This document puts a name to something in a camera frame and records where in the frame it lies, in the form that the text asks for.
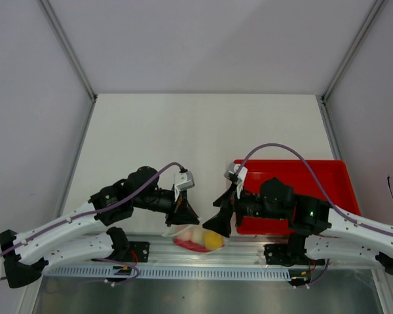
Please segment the white egg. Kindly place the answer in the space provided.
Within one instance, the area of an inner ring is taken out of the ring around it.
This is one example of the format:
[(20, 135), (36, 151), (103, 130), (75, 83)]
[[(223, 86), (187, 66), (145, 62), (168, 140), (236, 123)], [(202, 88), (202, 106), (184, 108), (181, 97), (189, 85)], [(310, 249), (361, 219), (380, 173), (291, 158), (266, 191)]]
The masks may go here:
[(200, 228), (194, 228), (192, 231), (192, 238), (191, 238), (191, 242), (195, 243), (197, 245), (202, 245), (204, 246), (204, 234), (205, 231), (203, 229)]
[(185, 231), (178, 235), (178, 239), (181, 241), (190, 241), (192, 238), (192, 231)]

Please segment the clear zip top bag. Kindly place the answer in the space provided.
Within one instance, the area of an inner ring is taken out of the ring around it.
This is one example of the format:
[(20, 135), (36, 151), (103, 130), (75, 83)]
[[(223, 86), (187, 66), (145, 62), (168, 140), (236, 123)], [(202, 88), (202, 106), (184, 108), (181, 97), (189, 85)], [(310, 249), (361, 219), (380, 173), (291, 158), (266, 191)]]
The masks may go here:
[(204, 229), (201, 225), (171, 226), (162, 236), (182, 249), (200, 254), (219, 251), (229, 244), (229, 240), (216, 232)]

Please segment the yellow toy pepper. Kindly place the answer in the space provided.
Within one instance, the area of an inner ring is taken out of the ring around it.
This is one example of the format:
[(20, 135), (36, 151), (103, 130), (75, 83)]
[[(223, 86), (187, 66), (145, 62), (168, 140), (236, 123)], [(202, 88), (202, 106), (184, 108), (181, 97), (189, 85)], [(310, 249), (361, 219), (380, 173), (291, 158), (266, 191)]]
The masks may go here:
[(213, 231), (207, 231), (203, 235), (204, 245), (210, 251), (216, 251), (224, 245), (223, 236)]

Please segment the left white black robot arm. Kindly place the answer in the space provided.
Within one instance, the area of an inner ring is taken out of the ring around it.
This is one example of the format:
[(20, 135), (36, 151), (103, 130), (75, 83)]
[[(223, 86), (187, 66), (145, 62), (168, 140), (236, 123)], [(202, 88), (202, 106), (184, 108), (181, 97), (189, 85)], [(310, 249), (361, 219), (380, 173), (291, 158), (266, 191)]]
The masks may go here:
[(28, 232), (1, 232), (0, 256), (9, 287), (28, 286), (46, 271), (85, 260), (124, 262), (131, 244), (115, 223), (130, 218), (136, 208), (164, 214), (168, 227), (199, 224), (187, 197), (195, 185), (193, 174), (181, 167), (169, 190), (158, 186), (160, 175), (152, 167), (140, 167), (72, 213)]

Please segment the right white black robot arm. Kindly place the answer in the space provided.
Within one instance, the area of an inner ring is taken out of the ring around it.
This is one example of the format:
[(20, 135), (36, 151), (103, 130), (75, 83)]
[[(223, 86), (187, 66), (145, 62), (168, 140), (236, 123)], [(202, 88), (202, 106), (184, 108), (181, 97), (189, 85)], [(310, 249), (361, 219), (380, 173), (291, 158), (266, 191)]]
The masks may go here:
[(381, 265), (393, 275), (393, 226), (349, 213), (330, 201), (296, 194), (276, 177), (258, 194), (232, 184), (214, 206), (219, 212), (203, 227), (221, 236), (231, 234), (231, 219), (277, 218), (287, 221), (291, 234), (285, 245), (266, 246), (268, 264), (307, 265), (315, 261), (353, 260)]

